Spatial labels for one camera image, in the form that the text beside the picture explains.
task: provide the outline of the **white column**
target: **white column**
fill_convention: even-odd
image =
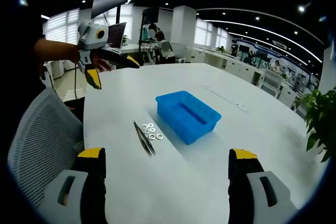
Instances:
[[[335,47],[332,44],[323,54],[323,68],[319,90],[325,94],[336,86],[336,58]]]
[[[210,47],[216,47],[216,40],[217,40],[217,27],[212,27],[211,31],[211,42],[210,42]]]
[[[194,45],[196,10],[185,5],[174,8],[171,42]]]

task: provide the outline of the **tweezers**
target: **tweezers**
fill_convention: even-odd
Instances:
[[[138,138],[141,142],[142,147],[145,149],[145,151],[147,152],[147,154],[151,157],[152,153],[155,155],[156,152],[152,146],[152,144],[149,142],[149,140],[147,139],[147,137],[145,136],[145,134],[142,132],[142,130],[140,129],[140,127],[138,126],[138,124],[136,123],[136,121],[133,121],[136,133],[138,135]]]

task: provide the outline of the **cable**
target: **cable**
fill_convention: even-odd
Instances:
[[[107,20],[107,18],[106,18],[106,16],[105,16],[105,13],[104,13],[104,18],[105,18],[105,20],[106,20],[106,24],[107,24],[107,26],[110,26],[110,23],[108,22],[108,20]]]
[[[78,99],[77,98],[77,94],[76,94],[76,84],[77,84],[77,82],[76,82],[76,78],[77,77],[77,64],[75,63],[75,98],[76,98],[76,100]]]

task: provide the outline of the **hand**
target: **hand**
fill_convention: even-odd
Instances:
[[[112,70],[110,65],[108,65],[106,61],[100,59],[94,50],[91,51],[90,58],[94,66],[100,71],[104,71],[104,69],[107,69],[108,71]]]

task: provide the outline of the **laptop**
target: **laptop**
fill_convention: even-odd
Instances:
[[[114,51],[120,54],[122,36],[124,35],[126,22],[109,26],[109,37],[107,39],[107,46],[104,48],[109,51]]]

